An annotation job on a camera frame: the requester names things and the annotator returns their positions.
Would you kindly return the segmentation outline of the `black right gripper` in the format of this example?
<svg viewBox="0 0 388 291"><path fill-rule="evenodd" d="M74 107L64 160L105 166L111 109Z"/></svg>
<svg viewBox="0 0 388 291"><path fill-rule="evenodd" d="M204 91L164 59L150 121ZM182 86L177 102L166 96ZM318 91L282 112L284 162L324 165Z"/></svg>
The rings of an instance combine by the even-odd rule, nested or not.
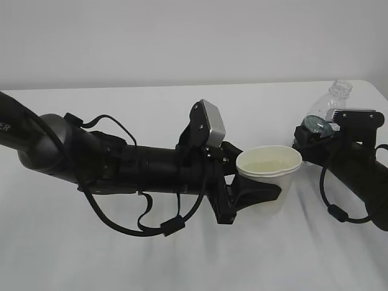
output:
<svg viewBox="0 0 388 291"><path fill-rule="evenodd" d="M376 158L385 145L376 144L377 131L384 125L383 113L338 125L335 133L327 122L295 129L295 149L304 161L322 167L319 180L331 172L342 182L384 182L385 166Z"/></svg>

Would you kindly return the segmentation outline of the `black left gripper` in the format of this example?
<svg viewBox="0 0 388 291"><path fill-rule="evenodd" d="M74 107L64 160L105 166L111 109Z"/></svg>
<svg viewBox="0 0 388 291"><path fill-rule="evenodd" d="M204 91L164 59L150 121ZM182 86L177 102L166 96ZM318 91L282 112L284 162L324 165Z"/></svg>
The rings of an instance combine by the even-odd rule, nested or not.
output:
<svg viewBox="0 0 388 291"><path fill-rule="evenodd" d="M226 185L225 177L237 173L236 159L242 152L227 141L219 148L178 147L178 192L198 195L189 212L178 217L180 223L195 214L205 196L219 224L232 224L236 211L277 200L281 187L275 184L235 176Z"/></svg>

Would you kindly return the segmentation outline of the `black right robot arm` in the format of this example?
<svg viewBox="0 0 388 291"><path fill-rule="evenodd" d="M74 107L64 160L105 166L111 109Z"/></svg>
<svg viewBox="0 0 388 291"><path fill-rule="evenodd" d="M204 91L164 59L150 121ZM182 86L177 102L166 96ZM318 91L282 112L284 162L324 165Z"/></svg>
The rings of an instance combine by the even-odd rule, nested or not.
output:
<svg viewBox="0 0 388 291"><path fill-rule="evenodd" d="M381 112L369 109L330 109L325 118L307 115L294 132L293 148L304 162L321 167L319 192L327 212L339 222L373 222L387 230L387 167L376 158L377 130L384 125ZM351 218L329 202L324 189L326 173L332 173L366 207L367 216Z"/></svg>

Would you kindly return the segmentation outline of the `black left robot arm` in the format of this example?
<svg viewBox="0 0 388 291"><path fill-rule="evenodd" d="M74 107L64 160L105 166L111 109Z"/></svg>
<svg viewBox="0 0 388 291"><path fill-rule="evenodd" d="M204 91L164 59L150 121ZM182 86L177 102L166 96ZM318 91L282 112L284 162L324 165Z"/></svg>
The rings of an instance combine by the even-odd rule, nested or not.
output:
<svg viewBox="0 0 388 291"><path fill-rule="evenodd" d="M281 188L240 175L240 150L224 140L219 110L200 100L174 149L144 147L94 130L72 114L36 116L9 95L1 95L1 144L15 149L21 164L72 182L88 198L152 192L207 198L220 224L237 211L274 201Z"/></svg>

